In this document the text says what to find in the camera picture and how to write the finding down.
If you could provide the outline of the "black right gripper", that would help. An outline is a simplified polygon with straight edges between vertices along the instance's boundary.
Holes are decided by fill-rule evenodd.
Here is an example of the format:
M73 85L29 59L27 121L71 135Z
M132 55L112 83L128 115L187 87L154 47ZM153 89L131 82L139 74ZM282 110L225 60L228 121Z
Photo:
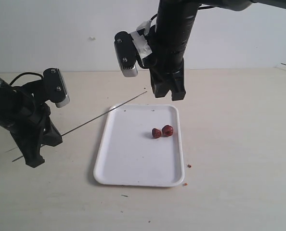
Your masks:
M140 29L144 37L144 51L140 64L150 69L150 80L153 94L163 98L171 90L172 101L185 98L184 60L185 25L182 24L146 24ZM168 73L171 73L171 89L168 84Z

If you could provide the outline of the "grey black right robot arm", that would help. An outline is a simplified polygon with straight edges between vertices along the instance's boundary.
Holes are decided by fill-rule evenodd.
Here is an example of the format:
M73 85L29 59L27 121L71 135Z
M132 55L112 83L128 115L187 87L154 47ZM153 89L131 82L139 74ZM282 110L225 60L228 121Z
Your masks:
M185 97L184 70L286 61L286 0L162 0L145 38L155 97Z

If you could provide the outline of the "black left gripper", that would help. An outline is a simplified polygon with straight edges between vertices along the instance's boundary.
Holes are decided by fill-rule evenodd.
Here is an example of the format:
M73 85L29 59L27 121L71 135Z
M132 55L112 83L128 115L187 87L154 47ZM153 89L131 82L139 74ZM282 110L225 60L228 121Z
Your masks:
M0 126L10 132L30 167L45 162L40 155L41 144L57 146L63 142L50 119L47 100L43 80L11 86L0 79Z

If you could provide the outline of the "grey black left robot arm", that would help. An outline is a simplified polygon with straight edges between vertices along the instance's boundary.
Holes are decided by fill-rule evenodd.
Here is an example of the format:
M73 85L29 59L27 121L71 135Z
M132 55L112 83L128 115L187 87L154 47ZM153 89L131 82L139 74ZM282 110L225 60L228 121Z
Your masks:
M0 126L8 130L21 151L26 165L36 168L45 160L42 145L55 147L63 139L50 119L51 101L61 108L70 102L64 78L58 68L49 68L39 80L22 86L0 78Z

